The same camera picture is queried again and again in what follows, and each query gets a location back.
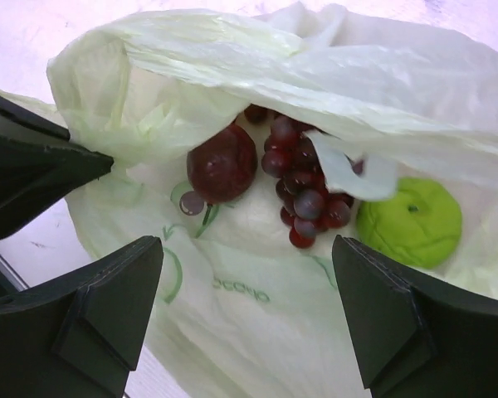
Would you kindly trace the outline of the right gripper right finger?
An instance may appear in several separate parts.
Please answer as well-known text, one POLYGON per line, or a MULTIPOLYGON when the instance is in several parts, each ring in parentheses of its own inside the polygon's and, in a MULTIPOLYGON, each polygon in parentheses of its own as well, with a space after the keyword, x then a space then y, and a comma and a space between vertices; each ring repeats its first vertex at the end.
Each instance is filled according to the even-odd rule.
POLYGON ((332 260, 373 397, 498 397, 498 300, 337 236, 332 260))

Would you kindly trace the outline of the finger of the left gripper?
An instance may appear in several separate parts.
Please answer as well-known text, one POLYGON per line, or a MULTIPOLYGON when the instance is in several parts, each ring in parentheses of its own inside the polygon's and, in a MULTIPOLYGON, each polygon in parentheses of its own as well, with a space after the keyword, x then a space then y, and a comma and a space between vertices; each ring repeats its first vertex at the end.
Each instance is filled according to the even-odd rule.
POLYGON ((0 95, 0 240, 110 172, 113 158, 70 138, 68 129, 0 95))

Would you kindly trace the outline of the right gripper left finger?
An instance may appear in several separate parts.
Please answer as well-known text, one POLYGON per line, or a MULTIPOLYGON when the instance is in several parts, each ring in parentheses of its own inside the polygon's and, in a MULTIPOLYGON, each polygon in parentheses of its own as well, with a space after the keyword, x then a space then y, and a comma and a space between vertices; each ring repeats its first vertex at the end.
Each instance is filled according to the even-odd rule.
POLYGON ((0 298, 0 397, 121 397, 139 362, 163 265, 144 236, 0 298))

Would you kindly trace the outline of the pale green plastic bag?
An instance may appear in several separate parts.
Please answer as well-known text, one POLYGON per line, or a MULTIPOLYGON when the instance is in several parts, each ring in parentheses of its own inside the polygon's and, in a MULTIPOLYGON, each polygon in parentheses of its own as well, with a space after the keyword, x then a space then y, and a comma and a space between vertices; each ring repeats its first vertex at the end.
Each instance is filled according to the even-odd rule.
POLYGON ((140 12, 2 97, 112 160, 98 260, 163 246, 149 351, 186 397, 498 397, 498 52, 294 4, 140 12))

